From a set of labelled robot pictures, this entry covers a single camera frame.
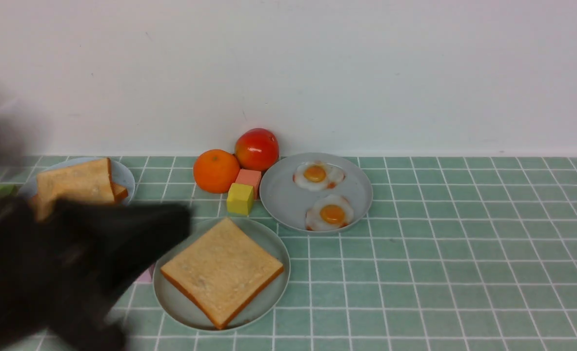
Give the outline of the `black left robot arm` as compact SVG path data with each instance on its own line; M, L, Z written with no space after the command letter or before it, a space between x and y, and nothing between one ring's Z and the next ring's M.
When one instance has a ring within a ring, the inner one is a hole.
M36 175L37 197L0 194L0 351L49 329L75 351L127 351L107 316L192 231L182 203L122 205L111 161Z

